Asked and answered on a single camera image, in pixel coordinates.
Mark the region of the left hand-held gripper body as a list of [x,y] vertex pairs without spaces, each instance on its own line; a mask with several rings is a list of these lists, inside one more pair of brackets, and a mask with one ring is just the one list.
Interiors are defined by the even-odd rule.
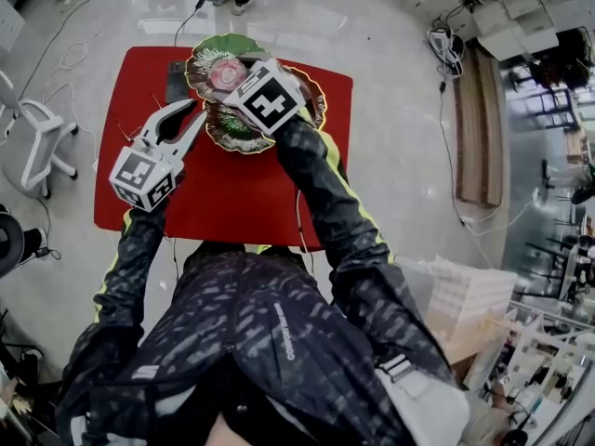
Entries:
[[123,147],[109,176],[117,197],[131,206],[151,212],[178,186],[184,170],[182,137],[136,137]]

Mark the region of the round pink container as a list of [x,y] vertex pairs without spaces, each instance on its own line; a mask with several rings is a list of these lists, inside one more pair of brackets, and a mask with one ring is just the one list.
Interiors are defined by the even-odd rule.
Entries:
[[214,88],[233,91],[246,78],[246,67],[238,59],[221,59],[217,61],[209,74]]

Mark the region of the brown wooden floor board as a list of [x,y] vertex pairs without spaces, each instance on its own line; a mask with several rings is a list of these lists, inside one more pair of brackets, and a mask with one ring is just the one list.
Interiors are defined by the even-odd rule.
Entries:
[[454,82],[456,107],[456,198],[496,208],[503,196],[500,83],[496,61],[468,46],[463,75]]

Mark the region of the person's left forearm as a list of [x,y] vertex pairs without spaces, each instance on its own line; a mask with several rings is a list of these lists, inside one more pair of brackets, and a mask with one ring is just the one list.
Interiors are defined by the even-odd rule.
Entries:
[[165,208],[150,213],[125,212],[120,240],[111,265],[93,298],[94,323],[140,326],[150,267],[164,237]]

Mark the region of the black smartphone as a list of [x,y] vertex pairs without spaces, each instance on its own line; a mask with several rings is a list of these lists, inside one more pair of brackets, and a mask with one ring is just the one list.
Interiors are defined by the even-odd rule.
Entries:
[[168,65],[165,102],[171,104],[189,96],[189,87],[185,76],[185,62],[172,61]]

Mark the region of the person's right forearm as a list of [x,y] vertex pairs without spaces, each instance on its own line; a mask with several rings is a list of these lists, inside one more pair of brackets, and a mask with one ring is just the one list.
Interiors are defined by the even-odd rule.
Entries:
[[394,288],[403,279],[376,221],[340,170],[334,140],[300,118],[278,129],[278,159],[303,193],[335,287]]

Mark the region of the person's dark patterned jacket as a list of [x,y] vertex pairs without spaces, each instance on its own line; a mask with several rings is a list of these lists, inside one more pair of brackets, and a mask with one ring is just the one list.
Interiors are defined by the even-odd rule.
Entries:
[[60,438],[206,446],[223,418],[252,446],[457,446],[469,403],[404,276],[333,290],[328,303],[272,256],[204,259],[150,333],[93,322],[80,335]]

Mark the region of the white office chair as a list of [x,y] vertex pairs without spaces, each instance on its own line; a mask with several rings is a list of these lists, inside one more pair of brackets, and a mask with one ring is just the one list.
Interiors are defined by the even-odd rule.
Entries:
[[11,111],[11,118],[0,143],[0,172],[15,190],[47,200],[54,169],[72,180],[78,178],[77,169],[56,154],[66,137],[78,134],[78,124],[66,124],[41,102],[17,98],[12,82],[0,71],[0,114],[5,110]]

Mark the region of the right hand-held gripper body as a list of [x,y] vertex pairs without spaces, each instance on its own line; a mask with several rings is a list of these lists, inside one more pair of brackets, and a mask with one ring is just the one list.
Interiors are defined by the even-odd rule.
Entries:
[[225,106],[237,110],[267,136],[304,108],[309,99],[302,81],[274,58],[257,71],[249,71],[231,93],[235,104]]

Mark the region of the white patterned carton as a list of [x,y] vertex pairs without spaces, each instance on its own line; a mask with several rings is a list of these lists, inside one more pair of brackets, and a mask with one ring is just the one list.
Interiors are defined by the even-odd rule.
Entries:
[[483,383],[503,348],[507,312],[518,276],[476,269],[436,257],[432,261],[396,256],[416,306],[449,363],[469,366],[464,383]]

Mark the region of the brown-rimmed leaf plate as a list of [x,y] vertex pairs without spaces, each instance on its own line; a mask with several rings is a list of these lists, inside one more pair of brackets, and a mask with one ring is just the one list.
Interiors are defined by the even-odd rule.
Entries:
[[[225,151],[236,151],[247,155],[258,154],[274,145],[273,134],[271,136],[263,134],[248,123],[237,110],[217,103],[211,98],[213,91],[224,91],[214,88],[210,81],[209,74],[213,65],[221,59],[241,61],[241,58],[276,59],[247,36],[237,33],[215,35],[205,39],[192,50],[191,57],[186,61],[185,76],[189,88],[203,100],[203,108],[207,113],[206,133],[216,145]],[[277,60],[302,81],[309,94],[306,106],[296,114],[316,129],[322,129],[326,122],[327,111],[324,91],[306,72]]]

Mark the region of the white power strip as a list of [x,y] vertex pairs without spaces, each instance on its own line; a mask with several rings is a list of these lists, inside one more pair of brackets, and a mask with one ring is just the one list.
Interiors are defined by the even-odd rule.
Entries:
[[465,44],[460,36],[449,27],[437,27],[428,30],[427,44],[440,61],[438,72],[448,80],[458,79],[463,75]]

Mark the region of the white shelf rack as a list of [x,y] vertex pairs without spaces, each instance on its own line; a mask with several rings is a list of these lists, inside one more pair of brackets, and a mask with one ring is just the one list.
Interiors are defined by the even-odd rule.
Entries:
[[545,446],[582,422],[594,400],[582,397],[595,385],[595,326],[522,302],[481,323],[479,351],[463,384],[490,400],[491,385],[514,409],[512,423],[525,423],[527,446]]

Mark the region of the red tablecloth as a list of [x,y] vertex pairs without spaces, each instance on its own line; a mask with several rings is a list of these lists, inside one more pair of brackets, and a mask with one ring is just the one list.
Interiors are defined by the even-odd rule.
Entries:
[[[127,141],[117,119],[130,133],[157,111],[149,92],[163,103],[168,65],[184,61],[191,49],[133,46],[126,51],[107,110],[99,149],[94,222],[119,230],[128,203],[121,201],[109,175]],[[277,160],[275,149],[243,155],[225,151],[203,133],[185,157],[186,177],[167,207],[170,237],[225,243],[299,246],[321,250],[303,198]]]

